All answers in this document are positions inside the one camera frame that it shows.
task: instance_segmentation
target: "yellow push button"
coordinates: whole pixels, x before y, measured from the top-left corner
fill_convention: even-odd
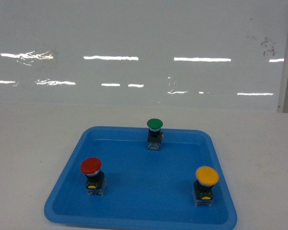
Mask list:
[[[198,168],[195,175],[198,182],[207,187],[215,185],[219,180],[219,175],[216,170],[208,166]]]

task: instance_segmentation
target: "whiteboard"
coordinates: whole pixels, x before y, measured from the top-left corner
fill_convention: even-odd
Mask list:
[[[288,0],[0,0],[0,102],[276,111]]]

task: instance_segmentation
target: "white table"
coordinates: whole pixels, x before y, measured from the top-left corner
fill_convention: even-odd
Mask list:
[[[288,114],[23,103],[0,103],[0,230],[80,229],[49,222],[43,209],[81,134],[152,117],[210,135],[236,230],[288,230]]]

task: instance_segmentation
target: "green push button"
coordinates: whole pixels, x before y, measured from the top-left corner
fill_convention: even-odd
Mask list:
[[[147,126],[150,129],[156,130],[156,129],[160,129],[163,126],[163,122],[157,118],[152,118],[152,119],[148,120]]]

